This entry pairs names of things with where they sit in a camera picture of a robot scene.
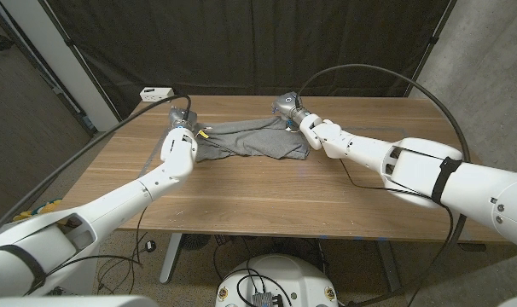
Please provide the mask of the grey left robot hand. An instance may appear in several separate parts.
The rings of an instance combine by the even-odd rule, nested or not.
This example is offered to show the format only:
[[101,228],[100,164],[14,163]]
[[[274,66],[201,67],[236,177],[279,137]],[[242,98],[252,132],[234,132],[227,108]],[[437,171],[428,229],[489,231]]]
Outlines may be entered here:
[[171,107],[169,112],[170,127],[186,128],[193,131],[197,123],[198,115],[193,111],[187,111],[185,108]]

